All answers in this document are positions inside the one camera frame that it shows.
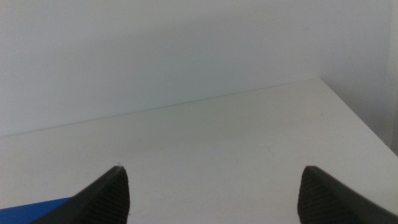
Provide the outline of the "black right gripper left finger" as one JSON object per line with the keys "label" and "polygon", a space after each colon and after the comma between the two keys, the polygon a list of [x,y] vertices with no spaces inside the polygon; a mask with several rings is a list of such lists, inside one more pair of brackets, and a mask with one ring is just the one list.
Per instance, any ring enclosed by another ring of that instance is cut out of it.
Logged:
{"label": "black right gripper left finger", "polygon": [[130,209],[129,181],[123,166],[114,166],[61,206],[34,220],[43,224],[125,224]]}

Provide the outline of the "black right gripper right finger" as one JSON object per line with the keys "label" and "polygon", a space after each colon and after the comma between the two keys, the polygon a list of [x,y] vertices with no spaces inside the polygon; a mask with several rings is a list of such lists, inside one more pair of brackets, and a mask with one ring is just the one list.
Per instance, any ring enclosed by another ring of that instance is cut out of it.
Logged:
{"label": "black right gripper right finger", "polygon": [[397,223],[397,215],[317,166],[303,170],[297,213],[301,223]]}

